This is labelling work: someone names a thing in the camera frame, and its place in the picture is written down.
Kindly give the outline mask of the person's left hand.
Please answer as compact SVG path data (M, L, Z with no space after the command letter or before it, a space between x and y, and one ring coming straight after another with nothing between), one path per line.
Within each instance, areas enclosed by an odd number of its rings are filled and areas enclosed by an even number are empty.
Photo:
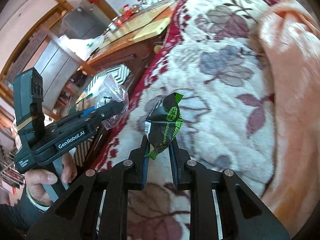
M72 155L67 152L62 156L63 171L61 174L62 182L69 184L77 175L76 165L72 161ZM53 172L36 169L25 173L26 193L32 203L43 207L52 205L52 200L45 191L43 185L54 185L58 178Z

